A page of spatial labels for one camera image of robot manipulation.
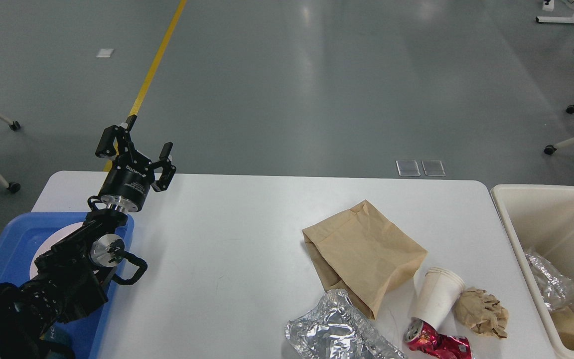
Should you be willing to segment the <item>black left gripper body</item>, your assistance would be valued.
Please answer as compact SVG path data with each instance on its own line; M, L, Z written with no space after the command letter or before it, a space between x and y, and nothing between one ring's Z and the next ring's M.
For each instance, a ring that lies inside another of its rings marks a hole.
M112 161L112 167L103 182L98 197L103 202L127 202L129 212L138 212L144 206L153 183L153 170L147 170L151 160L141 152L123 153Z

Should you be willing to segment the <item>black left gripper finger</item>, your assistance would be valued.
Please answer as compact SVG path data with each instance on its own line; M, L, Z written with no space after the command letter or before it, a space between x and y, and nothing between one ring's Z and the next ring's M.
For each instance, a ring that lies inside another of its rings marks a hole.
M132 114L120 125L111 125L105 128L94 154L98 158L112 161L118 161L119 159L141 161L143 155L135 148L131 139L131 130L137 118L136 114Z
M164 143L158 160L148 164L147 173L151 177L150 186L155 192L166 191L176 173L176 166L169 157L173 142ZM160 176L155 179L155 170L161 170Z

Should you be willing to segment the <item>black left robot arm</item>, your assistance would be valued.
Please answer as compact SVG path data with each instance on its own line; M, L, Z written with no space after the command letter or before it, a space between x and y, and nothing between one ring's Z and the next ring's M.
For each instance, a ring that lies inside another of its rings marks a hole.
M103 130L95 154L112 167L98 195L88 198L82 225L34 260L38 273L32 279L20 286L0 283L0 359L43 359L52 352L73 358L65 345L41 337L55 323L81 320L102 307L110 282L132 285L146 272L146 261L128 252L116 230L129 213L142 210L150 190L168 189L177 168L171 142L157 161L135 148L136 120L132 114Z

